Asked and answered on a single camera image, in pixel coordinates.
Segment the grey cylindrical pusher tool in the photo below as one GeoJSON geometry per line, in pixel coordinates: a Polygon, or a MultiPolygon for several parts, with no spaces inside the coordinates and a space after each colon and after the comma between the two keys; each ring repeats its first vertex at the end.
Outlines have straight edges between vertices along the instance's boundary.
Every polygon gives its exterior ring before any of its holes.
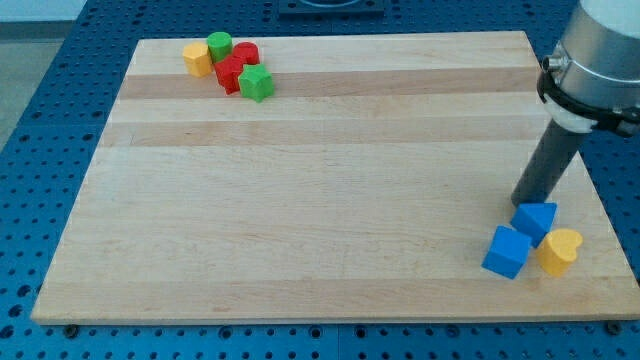
{"type": "Polygon", "coordinates": [[[585,133],[567,130],[552,119],[511,194],[512,204],[544,203],[585,138],[585,133]]]}

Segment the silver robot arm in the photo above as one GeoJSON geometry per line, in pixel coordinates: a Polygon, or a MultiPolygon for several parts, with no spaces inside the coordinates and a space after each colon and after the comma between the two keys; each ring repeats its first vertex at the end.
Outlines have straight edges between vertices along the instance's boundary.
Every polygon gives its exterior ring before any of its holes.
{"type": "Polygon", "coordinates": [[[511,202],[546,201],[588,134],[639,132],[639,3],[580,0],[552,54],[537,93],[550,121],[511,202]]]}

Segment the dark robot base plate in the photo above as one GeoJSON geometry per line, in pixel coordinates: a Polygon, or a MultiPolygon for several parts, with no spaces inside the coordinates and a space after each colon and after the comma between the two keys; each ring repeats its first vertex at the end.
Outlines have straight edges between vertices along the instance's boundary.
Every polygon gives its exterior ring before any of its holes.
{"type": "Polygon", "coordinates": [[[298,16],[381,15],[386,0],[279,0],[280,18],[298,16]]]}

